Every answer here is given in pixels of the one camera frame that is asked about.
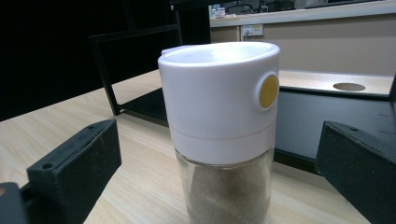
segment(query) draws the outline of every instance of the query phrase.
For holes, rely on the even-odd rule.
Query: beige wall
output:
[[[264,36],[247,41],[279,45],[282,69],[381,76],[396,72],[396,14],[264,24]]]
[[[240,26],[212,28],[210,32],[212,43],[240,41],[240,36]]]

